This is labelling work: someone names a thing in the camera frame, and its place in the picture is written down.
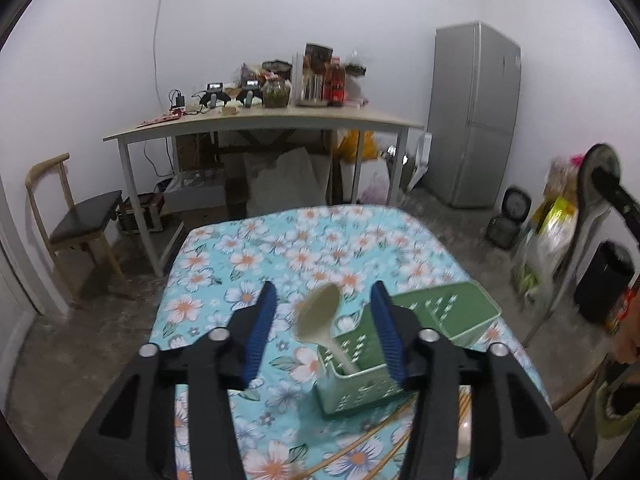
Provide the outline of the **green fleece sleeve forearm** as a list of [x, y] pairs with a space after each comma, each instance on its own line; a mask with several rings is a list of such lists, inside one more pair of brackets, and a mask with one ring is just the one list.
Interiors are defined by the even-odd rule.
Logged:
[[639, 419], [639, 362], [623, 364], [605, 358], [594, 397], [597, 435], [626, 436]]

